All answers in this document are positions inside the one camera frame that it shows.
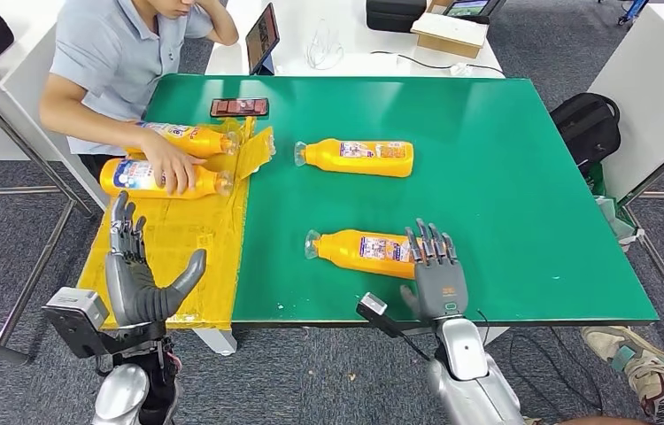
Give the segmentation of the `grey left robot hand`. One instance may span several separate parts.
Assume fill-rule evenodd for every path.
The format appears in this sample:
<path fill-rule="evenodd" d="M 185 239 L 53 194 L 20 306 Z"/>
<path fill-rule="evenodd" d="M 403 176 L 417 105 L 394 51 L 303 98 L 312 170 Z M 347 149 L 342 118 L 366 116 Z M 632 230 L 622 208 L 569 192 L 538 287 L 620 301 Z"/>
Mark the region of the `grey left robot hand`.
<path fill-rule="evenodd" d="M 157 286 L 143 241 L 146 218 L 134 220 L 134 212 L 135 203 L 121 191 L 112 204 L 110 250 L 104 260 L 112 312 L 121 327 L 162 322 L 175 315 L 204 276 L 207 264 L 207 250 L 197 249 L 172 283 Z"/>

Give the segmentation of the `person's right hand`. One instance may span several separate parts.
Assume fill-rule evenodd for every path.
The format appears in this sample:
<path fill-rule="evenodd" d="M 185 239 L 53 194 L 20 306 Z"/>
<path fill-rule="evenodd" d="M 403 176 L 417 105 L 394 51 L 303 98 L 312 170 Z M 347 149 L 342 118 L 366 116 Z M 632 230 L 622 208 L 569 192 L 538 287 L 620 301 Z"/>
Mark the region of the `person's right hand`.
<path fill-rule="evenodd" d="M 189 155 L 148 128 L 141 128 L 140 133 L 137 147 L 151 163 L 157 185 L 165 186 L 169 195 L 182 195 L 187 189 L 194 189 L 195 166 L 205 161 Z"/>

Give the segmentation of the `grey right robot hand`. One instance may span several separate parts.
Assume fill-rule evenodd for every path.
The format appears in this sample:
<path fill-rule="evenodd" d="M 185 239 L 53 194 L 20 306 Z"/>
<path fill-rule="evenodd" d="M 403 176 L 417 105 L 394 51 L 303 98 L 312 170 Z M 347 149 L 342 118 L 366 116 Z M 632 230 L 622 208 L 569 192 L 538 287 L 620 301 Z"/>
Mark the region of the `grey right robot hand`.
<path fill-rule="evenodd" d="M 467 282 L 452 238 L 421 218 L 416 226 L 416 230 L 405 229 L 416 290 L 403 285 L 401 297 L 422 321 L 463 315 L 468 301 Z"/>

